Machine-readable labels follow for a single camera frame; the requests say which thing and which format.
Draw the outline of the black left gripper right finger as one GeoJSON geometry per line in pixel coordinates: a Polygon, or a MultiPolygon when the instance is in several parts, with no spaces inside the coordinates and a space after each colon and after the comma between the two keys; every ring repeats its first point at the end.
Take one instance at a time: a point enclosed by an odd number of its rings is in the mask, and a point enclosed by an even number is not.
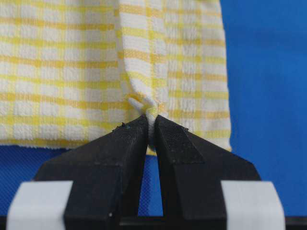
{"type": "Polygon", "coordinates": [[[163,213],[185,230],[283,230],[283,207],[255,166],[162,116],[155,121],[163,213]]]}

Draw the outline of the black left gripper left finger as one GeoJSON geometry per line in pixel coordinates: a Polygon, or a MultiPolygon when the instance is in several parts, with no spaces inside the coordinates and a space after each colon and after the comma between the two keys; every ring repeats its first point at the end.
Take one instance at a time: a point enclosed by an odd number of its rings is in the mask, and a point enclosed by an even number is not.
{"type": "Polygon", "coordinates": [[[142,115],[43,163],[19,186],[6,229],[110,230],[136,215],[147,140],[142,115]]]}

